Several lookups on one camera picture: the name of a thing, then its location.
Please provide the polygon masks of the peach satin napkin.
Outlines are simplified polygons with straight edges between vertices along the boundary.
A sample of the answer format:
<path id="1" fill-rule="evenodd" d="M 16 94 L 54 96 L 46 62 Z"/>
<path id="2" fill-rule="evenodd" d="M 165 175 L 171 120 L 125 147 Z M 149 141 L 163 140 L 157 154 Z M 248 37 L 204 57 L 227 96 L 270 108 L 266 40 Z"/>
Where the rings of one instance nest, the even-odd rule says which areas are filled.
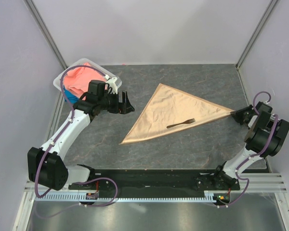
<path id="1" fill-rule="evenodd" d="M 121 144 L 147 141 L 193 128 L 230 116 L 232 111 L 182 90 L 159 84 Z M 195 119 L 192 124 L 166 128 L 192 118 Z"/>

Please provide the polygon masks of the brown wooden fork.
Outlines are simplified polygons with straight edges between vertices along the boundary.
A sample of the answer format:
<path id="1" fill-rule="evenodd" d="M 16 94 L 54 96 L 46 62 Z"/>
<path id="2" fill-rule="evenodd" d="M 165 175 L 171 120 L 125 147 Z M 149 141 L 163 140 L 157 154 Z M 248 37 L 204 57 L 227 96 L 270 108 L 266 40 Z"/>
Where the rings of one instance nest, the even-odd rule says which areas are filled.
<path id="1" fill-rule="evenodd" d="M 173 128 L 173 127 L 178 126 L 178 125 L 188 125 L 188 124 L 192 124 L 192 123 L 194 123 L 194 122 L 195 122 L 195 119 L 192 118 L 192 119 L 188 119 L 188 120 L 186 120 L 186 121 L 184 121 L 184 122 L 181 122 L 181 123 L 168 125 L 168 126 L 166 126 L 166 128 L 167 128 L 167 129 L 170 129 L 170 128 Z"/>

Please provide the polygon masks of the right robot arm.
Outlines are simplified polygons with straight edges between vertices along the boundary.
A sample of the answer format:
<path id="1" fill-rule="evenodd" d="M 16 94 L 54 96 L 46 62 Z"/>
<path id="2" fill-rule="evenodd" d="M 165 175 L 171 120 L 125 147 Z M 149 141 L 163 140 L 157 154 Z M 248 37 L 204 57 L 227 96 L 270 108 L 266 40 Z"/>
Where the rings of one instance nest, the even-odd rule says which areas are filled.
<path id="1" fill-rule="evenodd" d="M 281 150 L 289 132 L 289 122 L 278 119 L 272 111 L 271 106 L 258 102 L 256 106 L 231 112 L 232 118 L 240 125 L 246 125 L 249 131 L 244 138 L 244 148 L 215 169 L 211 177 L 215 189 L 232 188 L 249 166 L 267 156 L 275 156 Z"/>

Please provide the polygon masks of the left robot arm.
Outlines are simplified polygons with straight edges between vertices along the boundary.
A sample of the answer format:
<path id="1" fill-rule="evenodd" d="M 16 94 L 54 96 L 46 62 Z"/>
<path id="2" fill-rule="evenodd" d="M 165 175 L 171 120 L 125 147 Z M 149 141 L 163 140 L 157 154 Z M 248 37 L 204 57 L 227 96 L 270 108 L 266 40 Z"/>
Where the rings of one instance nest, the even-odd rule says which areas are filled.
<path id="1" fill-rule="evenodd" d="M 71 107 L 65 122 L 40 148 L 32 147 L 27 154 L 28 177 L 36 186 L 60 190 L 65 184 L 80 183 L 85 189 L 92 189 L 96 177 L 92 168 L 86 165 L 66 167 L 64 158 L 78 135 L 102 111 L 112 114 L 128 114 L 135 109 L 126 91 L 117 92 L 110 82 L 92 80 L 88 91 Z"/>

